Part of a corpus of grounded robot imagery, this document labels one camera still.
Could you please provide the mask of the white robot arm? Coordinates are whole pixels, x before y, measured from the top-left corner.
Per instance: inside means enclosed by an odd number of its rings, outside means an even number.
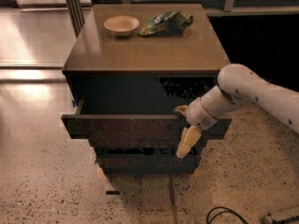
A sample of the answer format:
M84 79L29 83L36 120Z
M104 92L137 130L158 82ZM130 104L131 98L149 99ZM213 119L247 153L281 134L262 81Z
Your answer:
M177 157L184 158L202 136L202 131L217 123L225 112L253 102L299 133L299 92L292 91L260 78L245 65L232 63L218 74L218 84L189 105L177 106L191 125L184 128L178 144Z

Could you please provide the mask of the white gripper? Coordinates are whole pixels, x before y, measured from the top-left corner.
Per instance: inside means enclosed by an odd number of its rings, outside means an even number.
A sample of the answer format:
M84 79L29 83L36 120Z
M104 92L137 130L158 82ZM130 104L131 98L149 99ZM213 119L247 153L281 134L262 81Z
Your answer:
M179 105L173 109L175 114L185 116L191 126L184 128L181 134L180 142L177 149L177 157L183 159L195 146L202 136L201 130L207 130L217 123L217 119L213 118L202 105L201 99L196 98L189 106Z

